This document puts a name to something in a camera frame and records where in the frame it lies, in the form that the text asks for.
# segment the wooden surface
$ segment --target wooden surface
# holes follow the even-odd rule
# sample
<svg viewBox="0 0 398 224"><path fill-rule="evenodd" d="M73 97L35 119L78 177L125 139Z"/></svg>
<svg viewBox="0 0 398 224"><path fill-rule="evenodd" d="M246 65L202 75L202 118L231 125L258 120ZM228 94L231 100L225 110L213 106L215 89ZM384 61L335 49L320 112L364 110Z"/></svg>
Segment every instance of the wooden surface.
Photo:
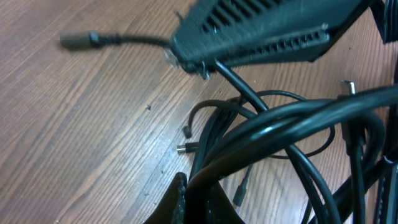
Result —
<svg viewBox="0 0 398 224"><path fill-rule="evenodd" d="M70 54L61 32L102 30L169 37L193 0L0 1L0 220L3 223L142 223L177 171L181 127L202 100L237 92L170 68L145 45ZM315 63L236 69L255 89L334 98L339 81L360 90L391 82L398 45L383 46L369 11ZM270 106L289 102L266 98ZM195 120L197 139L211 109ZM309 152L327 131L300 142ZM336 141L314 164L335 190L349 175ZM221 181L231 198L243 172ZM247 223L298 223L307 201L291 164L258 162L238 210Z"/></svg>

